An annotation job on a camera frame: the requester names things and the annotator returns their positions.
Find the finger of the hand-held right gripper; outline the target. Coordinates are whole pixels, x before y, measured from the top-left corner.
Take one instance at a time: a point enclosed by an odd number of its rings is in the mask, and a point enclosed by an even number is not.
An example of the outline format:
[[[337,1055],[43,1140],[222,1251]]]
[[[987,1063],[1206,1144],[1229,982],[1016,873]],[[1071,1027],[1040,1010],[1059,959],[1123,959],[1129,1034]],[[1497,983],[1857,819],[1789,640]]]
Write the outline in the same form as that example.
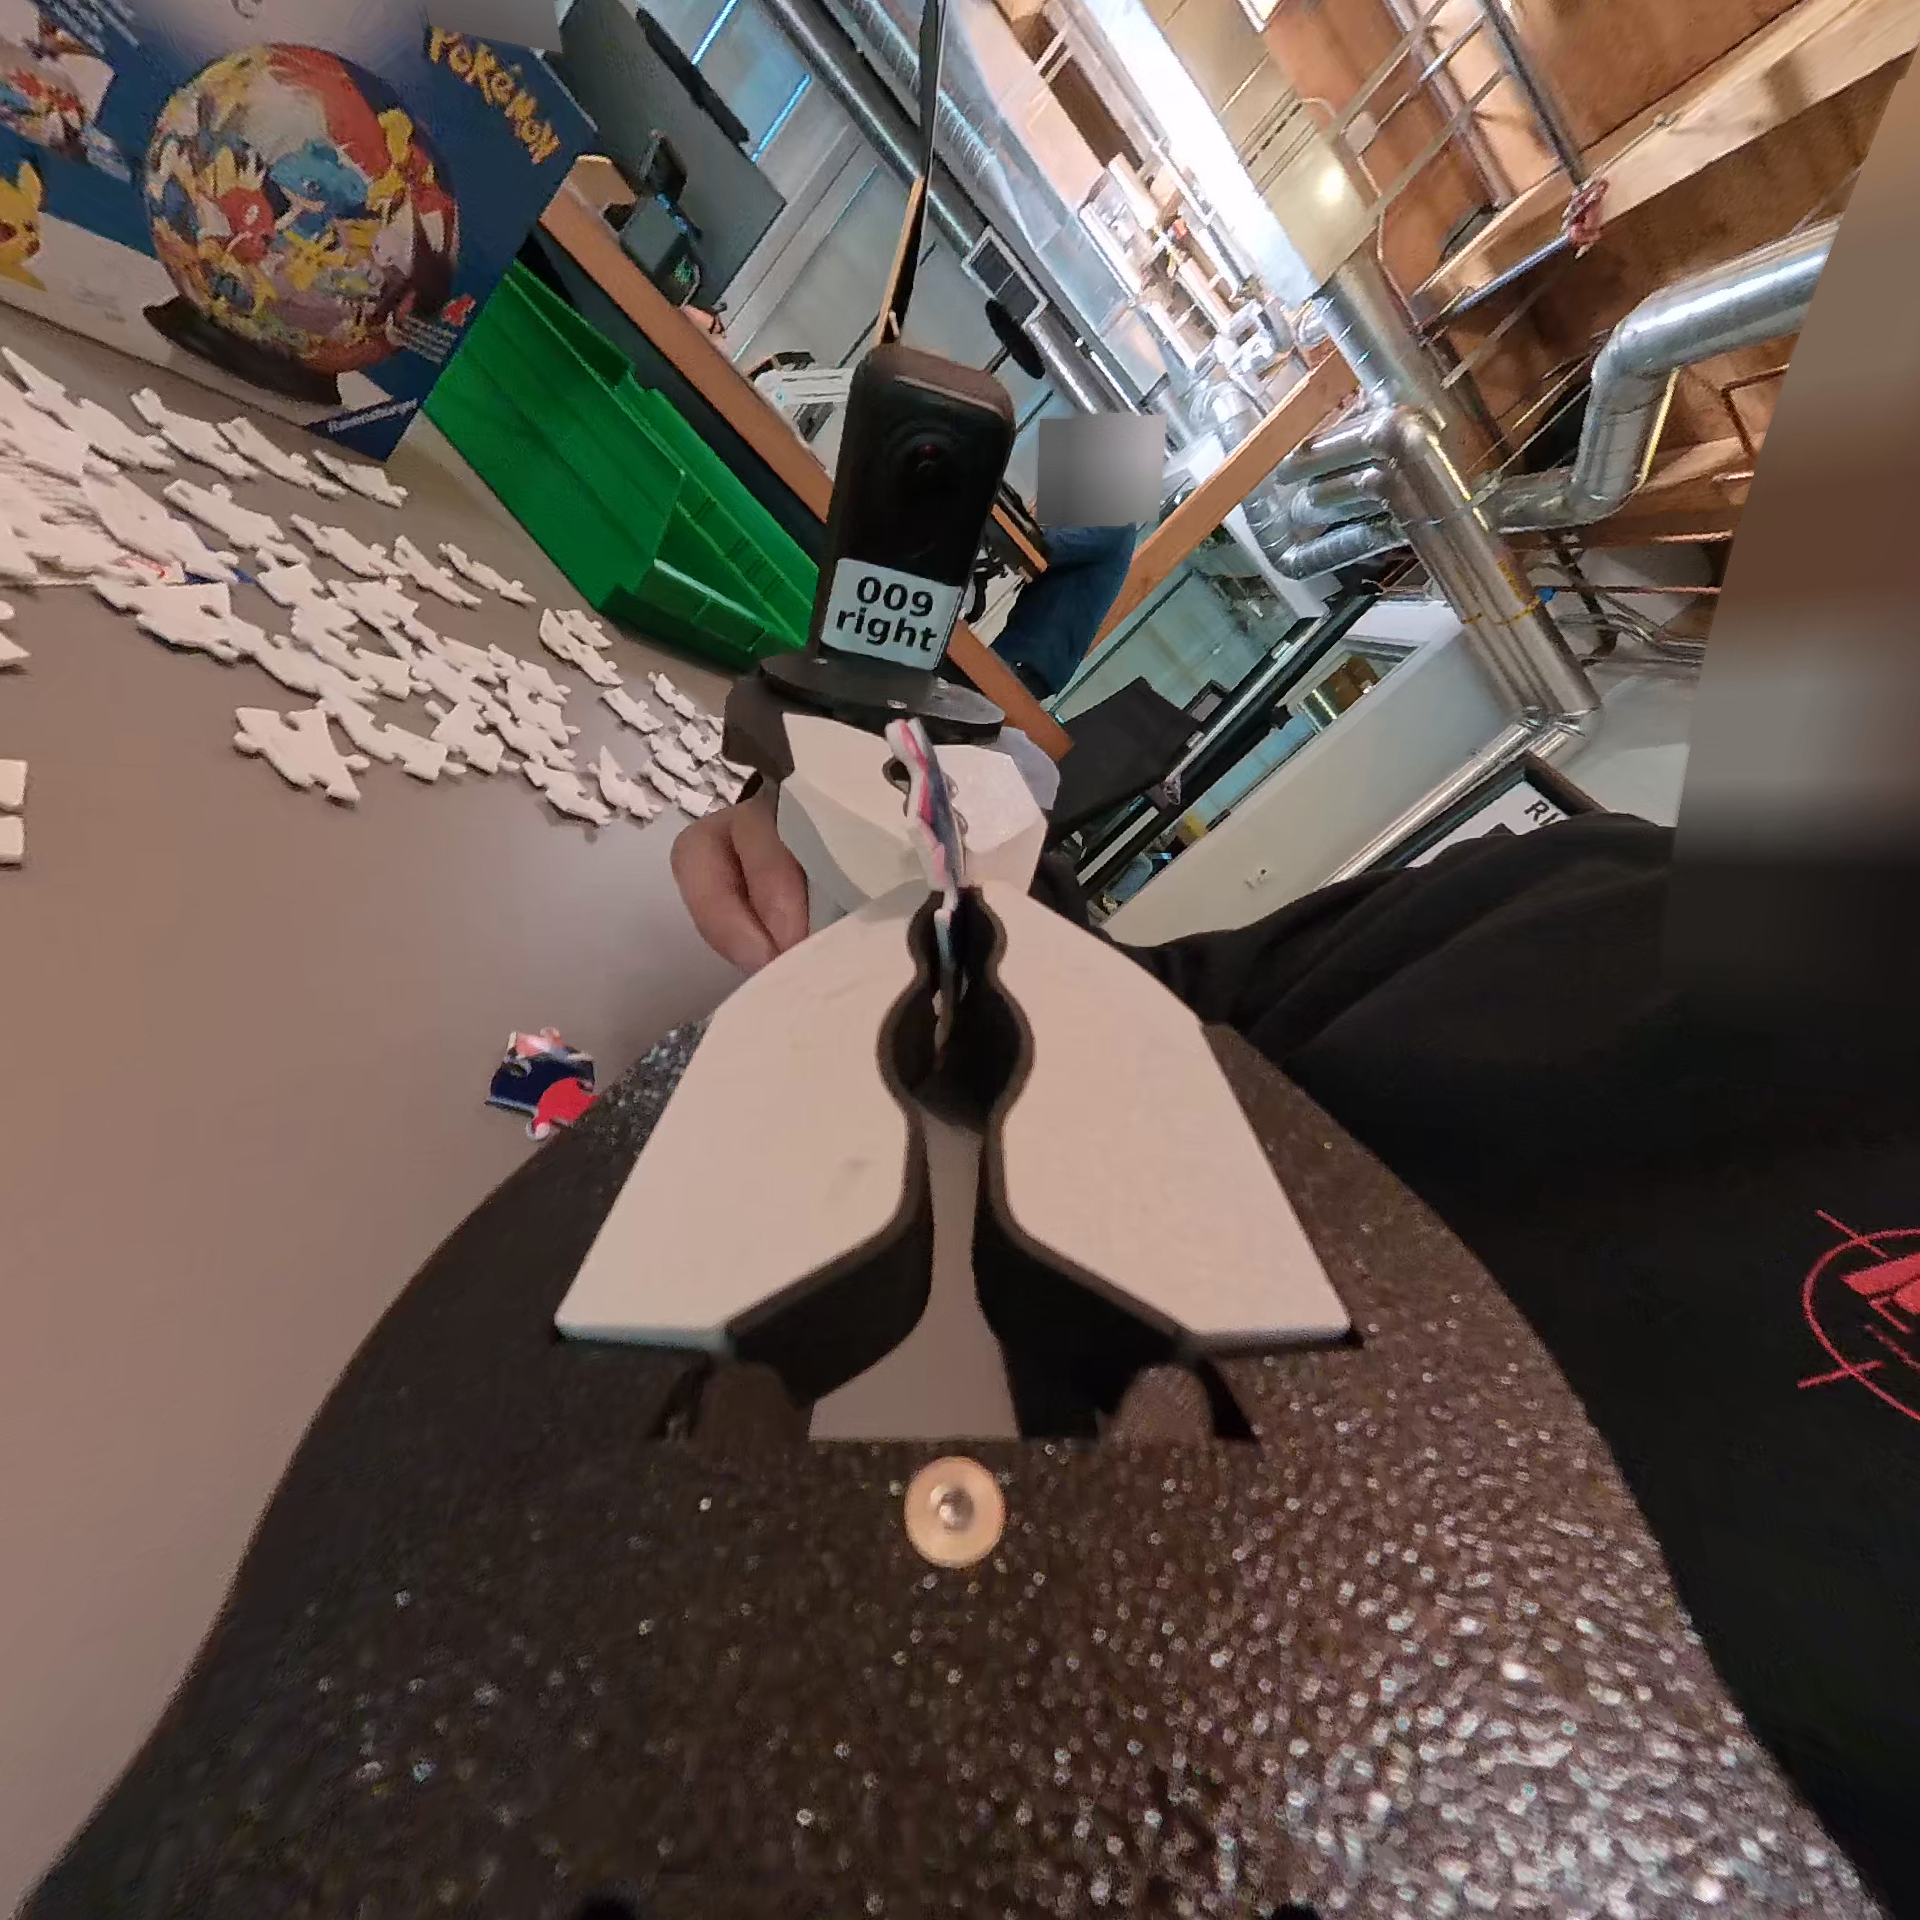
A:
[[[954,815],[962,839],[962,886],[1024,891],[1040,865],[1048,817],[1023,763],[1000,748],[954,748]]]
[[[921,880],[906,793],[887,777],[883,734],[818,713],[789,713],[792,767],[777,791],[777,830],[808,883],[808,923],[830,923]]]

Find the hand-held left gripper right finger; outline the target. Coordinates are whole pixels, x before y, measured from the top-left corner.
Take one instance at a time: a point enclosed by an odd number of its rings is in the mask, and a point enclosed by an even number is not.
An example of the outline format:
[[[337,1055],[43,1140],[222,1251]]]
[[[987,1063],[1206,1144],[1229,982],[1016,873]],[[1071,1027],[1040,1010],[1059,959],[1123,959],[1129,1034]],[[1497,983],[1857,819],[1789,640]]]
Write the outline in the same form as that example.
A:
[[[1210,1036],[1016,886],[977,890],[977,1297],[1019,1396],[1354,1338]]]

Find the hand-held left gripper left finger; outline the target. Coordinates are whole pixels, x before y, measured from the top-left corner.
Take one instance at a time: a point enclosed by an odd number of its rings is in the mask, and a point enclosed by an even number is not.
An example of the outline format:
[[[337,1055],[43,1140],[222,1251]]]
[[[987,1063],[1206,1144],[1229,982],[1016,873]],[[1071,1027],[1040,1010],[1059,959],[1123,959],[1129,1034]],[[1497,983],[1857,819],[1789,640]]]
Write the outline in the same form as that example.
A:
[[[814,1404],[931,1294],[915,1102],[933,1062],[931,899],[889,894],[711,1017],[555,1311],[573,1342],[770,1369]]]

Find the person's right forearm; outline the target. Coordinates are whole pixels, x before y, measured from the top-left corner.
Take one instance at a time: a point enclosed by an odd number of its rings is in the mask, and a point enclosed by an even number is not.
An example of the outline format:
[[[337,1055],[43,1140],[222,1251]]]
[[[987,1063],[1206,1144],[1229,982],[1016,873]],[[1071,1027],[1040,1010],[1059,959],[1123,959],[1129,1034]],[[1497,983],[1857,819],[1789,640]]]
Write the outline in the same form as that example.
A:
[[[1673,830],[1587,812],[1115,948],[1411,1180],[1631,1137],[1687,1087],[1662,983]]]

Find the red blue puzzle piece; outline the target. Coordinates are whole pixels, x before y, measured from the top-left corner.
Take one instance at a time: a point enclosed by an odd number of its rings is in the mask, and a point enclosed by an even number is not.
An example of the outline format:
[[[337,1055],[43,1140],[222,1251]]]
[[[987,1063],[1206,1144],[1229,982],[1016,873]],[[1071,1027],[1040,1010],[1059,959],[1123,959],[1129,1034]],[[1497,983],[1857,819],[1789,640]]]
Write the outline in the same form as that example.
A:
[[[567,1131],[594,1100],[594,1059],[555,1027],[515,1030],[488,1084],[488,1106],[520,1118],[535,1144]]]

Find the pile of white puzzle pieces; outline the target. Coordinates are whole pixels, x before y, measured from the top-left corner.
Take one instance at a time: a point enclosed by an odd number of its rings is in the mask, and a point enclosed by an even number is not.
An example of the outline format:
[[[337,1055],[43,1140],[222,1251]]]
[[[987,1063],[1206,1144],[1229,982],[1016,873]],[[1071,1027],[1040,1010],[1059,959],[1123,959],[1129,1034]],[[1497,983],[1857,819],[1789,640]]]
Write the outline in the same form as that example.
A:
[[[3,403],[7,680],[103,612],[170,657],[258,675],[233,751],[337,808],[377,768],[518,777],[586,828],[694,823],[741,798],[717,713],[659,671],[626,672],[600,615],[541,604],[456,542],[357,535],[242,491],[399,513],[410,494],[383,468],[153,386],[118,414],[13,346]]]

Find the puzzle ball cardboard box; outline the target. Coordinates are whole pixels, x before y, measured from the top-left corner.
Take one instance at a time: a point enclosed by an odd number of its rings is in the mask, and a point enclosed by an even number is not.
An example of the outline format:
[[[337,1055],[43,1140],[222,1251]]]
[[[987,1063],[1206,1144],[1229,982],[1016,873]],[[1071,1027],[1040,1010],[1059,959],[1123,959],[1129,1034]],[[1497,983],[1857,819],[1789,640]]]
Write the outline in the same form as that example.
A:
[[[488,6],[6,2],[6,306],[387,463],[598,126]]]

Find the person's right hand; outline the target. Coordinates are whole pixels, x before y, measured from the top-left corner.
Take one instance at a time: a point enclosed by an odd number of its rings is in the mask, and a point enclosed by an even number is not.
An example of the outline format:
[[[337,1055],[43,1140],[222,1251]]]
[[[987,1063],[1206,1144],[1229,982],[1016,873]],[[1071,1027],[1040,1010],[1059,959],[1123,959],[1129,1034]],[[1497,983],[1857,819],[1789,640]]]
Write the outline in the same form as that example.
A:
[[[809,886],[781,834],[775,790],[691,823],[671,851],[671,872],[706,946],[741,975],[809,938]]]

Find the black swivel chair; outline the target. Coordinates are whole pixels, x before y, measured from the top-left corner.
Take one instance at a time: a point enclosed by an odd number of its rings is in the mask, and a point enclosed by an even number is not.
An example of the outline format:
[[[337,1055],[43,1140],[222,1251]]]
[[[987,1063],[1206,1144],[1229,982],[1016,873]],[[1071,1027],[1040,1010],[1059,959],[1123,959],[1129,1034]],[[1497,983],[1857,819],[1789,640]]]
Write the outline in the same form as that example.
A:
[[[1059,761],[1059,793],[1048,817],[1053,852],[1098,828],[1165,783],[1201,724],[1145,680],[1131,680],[1063,722],[1071,751]]]

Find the black thin pole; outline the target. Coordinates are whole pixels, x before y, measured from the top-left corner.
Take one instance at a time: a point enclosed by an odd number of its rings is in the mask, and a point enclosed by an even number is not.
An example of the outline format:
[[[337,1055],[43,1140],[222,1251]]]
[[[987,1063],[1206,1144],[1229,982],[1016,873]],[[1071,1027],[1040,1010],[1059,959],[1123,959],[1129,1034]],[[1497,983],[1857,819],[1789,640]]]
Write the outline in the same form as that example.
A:
[[[938,161],[943,65],[945,65],[946,2],[926,2],[920,23],[920,79],[917,79],[917,164],[906,193],[904,228],[896,264],[881,313],[881,343],[898,346],[906,339],[906,318],[915,295],[923,251],[928,218],[928,188]]]

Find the green plastic bin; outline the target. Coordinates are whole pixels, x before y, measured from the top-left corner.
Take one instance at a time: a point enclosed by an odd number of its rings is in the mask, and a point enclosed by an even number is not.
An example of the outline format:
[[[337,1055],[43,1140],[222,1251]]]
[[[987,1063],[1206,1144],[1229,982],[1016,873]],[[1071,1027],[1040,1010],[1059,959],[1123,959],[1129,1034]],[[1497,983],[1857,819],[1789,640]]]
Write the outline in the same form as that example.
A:
[[[592,612],[734,672],[805,648],[814,560],[521,264],[424,411]]]

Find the black device on workbench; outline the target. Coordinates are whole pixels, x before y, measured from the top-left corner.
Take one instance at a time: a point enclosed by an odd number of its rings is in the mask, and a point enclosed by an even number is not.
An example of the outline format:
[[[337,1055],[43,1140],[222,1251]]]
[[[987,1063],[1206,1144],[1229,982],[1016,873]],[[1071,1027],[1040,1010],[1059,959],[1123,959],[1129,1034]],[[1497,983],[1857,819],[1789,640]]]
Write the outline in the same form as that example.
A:
[[[673,139],[651,130],[639,155],[621,162],[633,193],[618,236],[629,262],[675,306],[691,305],[702,284],[702,228],[686,216],[688,169]]]

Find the person's black hoodie torso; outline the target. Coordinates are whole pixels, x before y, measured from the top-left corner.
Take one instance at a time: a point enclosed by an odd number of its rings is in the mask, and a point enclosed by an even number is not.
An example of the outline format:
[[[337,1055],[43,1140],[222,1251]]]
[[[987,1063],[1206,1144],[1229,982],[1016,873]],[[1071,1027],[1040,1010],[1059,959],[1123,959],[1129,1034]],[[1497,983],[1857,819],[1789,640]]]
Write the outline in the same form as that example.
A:
[[[1745,1714],[1915,1916],[1915,1042],[1712,1023],[1665,931],[1662,983],[1687,1087],[1656,1120],[1387,1166],[1526,1313]]]

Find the silver ventilation duct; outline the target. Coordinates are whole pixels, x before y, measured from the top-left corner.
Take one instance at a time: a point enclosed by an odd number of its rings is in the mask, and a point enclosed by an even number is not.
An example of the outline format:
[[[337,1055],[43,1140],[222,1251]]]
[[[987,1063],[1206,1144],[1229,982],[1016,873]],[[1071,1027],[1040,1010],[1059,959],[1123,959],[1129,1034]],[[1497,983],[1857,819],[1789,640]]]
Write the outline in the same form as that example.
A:
[[[1438,428],[1408,403],[1381,406],[1277,468],[1301,484],[1294,579],[1408,548],[1462,620],[1477,659],[1534,734],[1584,737],[1601,698],[1507,535],[1568,532],[1607,522],[1645,491],[1678,377],[1714,356],[1794,336],[1810,308],[1840,218],[1810,225],[1640,303],[1601,348],[1575,460],[1475,494]]]

